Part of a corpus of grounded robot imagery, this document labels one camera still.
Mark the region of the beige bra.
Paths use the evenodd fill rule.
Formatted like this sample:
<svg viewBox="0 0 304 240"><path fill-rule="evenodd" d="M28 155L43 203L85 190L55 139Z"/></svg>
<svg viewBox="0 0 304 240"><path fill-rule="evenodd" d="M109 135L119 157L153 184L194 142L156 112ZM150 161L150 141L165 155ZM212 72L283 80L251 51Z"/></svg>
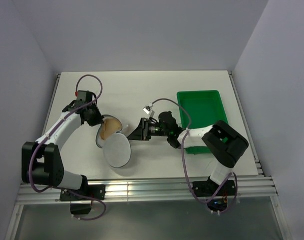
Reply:
<svg viewBox="0 0 304 240"><path fill-rule="evenodd" d="M116 118L107 118L104 120L103 126L101 128L100 137L106 140L112 134L120 131L122 129L121 122Z"/></svg>

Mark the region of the white mesh laundry bag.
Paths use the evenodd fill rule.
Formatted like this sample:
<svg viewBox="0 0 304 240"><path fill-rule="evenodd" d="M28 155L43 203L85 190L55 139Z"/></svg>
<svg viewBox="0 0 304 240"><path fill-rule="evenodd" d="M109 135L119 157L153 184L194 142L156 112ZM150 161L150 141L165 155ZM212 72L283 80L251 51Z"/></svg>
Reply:
<svg viewBox="0 0 304 240"><path fill-rule="evenodd" d="M118 119L112 115L104 114L103 123L107 118ZM120 119L118 120L122 124L122 129L120 131L112 134L106 140L103 140L99 135L103 126L102 123L95 138L96 145L103 150L104 159L112 168L115 169L119 169L127 165L131 157L131 146L127 139L129 125L124 124Z"/></svg>

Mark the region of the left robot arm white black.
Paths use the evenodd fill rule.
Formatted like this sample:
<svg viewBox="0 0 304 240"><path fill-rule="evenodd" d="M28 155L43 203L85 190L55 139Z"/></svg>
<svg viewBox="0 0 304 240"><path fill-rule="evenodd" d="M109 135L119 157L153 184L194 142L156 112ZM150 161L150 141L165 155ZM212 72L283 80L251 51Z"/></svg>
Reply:
<svg viewBox="0 0 304 240"><path fill-rule="evenodd" d="M78 200L89 195L87 177L64 169L60 150L81 125L103 123L91 91L78 90L76 99L68 104L55 124L36 141L27 141L21 149L21 179L24 183L71 190Z"/></svg>

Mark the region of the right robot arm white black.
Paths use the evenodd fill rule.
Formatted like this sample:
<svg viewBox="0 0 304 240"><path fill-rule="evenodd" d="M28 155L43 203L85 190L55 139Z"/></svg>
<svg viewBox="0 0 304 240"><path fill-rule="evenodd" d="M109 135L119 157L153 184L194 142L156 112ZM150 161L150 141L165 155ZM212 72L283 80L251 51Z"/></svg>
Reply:
<svg viewBox="0 0 304 240"><path fill-rule="evenodd" d="M178 126L170 111L160 113L158 120L141 118L138 127L127 138L148 141L153 136L166 137L167 143L175 149L207 147L217 160L208 182L209 192L214 195L225 189L224 180L249 147L249 142L222 120L207 127L187 129Z"/></svg>

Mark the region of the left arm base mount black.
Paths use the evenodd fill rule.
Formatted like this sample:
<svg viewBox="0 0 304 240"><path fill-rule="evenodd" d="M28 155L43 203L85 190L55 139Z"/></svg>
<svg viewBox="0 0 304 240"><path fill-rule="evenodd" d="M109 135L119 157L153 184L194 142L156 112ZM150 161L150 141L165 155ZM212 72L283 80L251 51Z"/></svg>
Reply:
<svg viewBox="0 0 304 240"><path fill-rule="evenodd" d="M105 198L105 187L104 184L89 185L85 189L62 191L60 193L59 200L62 202L74 202L74 201L93 201L104 200Z"/></svg>

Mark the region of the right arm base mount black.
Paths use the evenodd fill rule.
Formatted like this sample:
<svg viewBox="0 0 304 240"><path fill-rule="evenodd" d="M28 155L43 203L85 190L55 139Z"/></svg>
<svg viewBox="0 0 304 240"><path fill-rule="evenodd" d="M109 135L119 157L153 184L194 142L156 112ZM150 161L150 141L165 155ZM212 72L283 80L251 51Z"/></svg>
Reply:
<svg viewBox="0 0 304 240"><path fill-rule="evenodd" d="M197 197L211 197L218 189L219 185L211 180L193 181L192 189ZM233 180L227 180L220 188L216 196L234 196L237 187Z"/></svg>

